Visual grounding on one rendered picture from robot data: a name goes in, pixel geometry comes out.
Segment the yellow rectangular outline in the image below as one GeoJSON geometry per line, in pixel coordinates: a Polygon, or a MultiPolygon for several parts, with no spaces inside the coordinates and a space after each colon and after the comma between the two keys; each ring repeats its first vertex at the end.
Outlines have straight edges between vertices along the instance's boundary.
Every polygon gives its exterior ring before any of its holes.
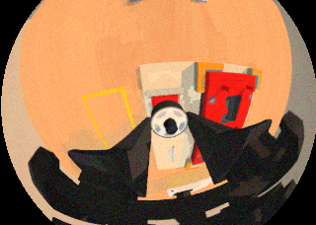
{"type": "Polygon", "coordinates": [[[129,115],[131,127],[133,127],[133,129],[134,129],[135,128],[135,123],[134,123],[134,119],[133,119],[133,114],[131,114],[129,103],[127,102],[125,87],[114,88],[113,90],[94,92],[94,94],[83,95],[82,96],[82,99],[83,99],[83,102],[84,102],[84,106],[86,106],[86,110],[87,110],[88,114],[90,115],[90,119],[92,120],[92,123],[94,123],[94,126],[96,127],[96,131],[98,131],[98,133],[100,134],[100,138],[102,138],[102,141],[104,142],[104,145],[106,145],[108,147],[108,149],[110,149],[110,146],[108,146],[106,141],[104,141],[103,135],[102,135],[102,133],[100,133],[100,130],[98,129],[98,125],[96,125],[96,123],[94,122],[94,118],[92,117],[91,112],[90,112],[90,107],[87,107],[86,99],[96,98],[96,96],[109,95],[112,92],[117,92],[117,91],[122,91],[123,99],[125,100],[125,106],[126,106],[127,115],[129,115]]]}

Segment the small black and white wheel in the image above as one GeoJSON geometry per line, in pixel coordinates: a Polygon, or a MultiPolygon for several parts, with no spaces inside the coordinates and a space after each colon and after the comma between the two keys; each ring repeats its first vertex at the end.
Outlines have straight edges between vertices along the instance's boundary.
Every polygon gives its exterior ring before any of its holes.
{"type": "Polygon", "coordinates": [[[181,107],[181,104],[166,100],[166,102],[158,103],[157,106],[151,110],[150,114],[150,129],[158,137],[177,137],[182,131],[186,130],[189,125],[189,119],[187,118],[187,112],[185,108],[181,107]],[[165,119],[173,118],[178,125],[178,133],[167,134],[165,130],[165,119]]]}

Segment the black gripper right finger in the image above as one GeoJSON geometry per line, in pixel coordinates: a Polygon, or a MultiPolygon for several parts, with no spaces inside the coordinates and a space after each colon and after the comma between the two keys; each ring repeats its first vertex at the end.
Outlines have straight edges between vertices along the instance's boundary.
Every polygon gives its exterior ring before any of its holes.
{"type": "Polygon", "coordinates": [[[225,175],[236,165],[248,143],[265,134],[273,122],[272,118],[268,118],[248,127],[234,129],[190,111],[187,111],[187,118],[191,135],[214,185],[226,181],[225,175]]]}

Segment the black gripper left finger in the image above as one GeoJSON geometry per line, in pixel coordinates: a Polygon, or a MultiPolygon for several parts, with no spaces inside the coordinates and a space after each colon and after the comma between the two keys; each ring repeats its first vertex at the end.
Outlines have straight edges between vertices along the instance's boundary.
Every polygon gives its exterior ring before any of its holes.
{"type": "Polygon", "coordinates": [[[116,175],[135,193],[138,193],[138,197],[146,197],[150,150],[150,117],[146,117],[134,130],[130,131],[126,138],[111,149],[72,149],[67,151],[67,154],[80,170],[116,175]]]}

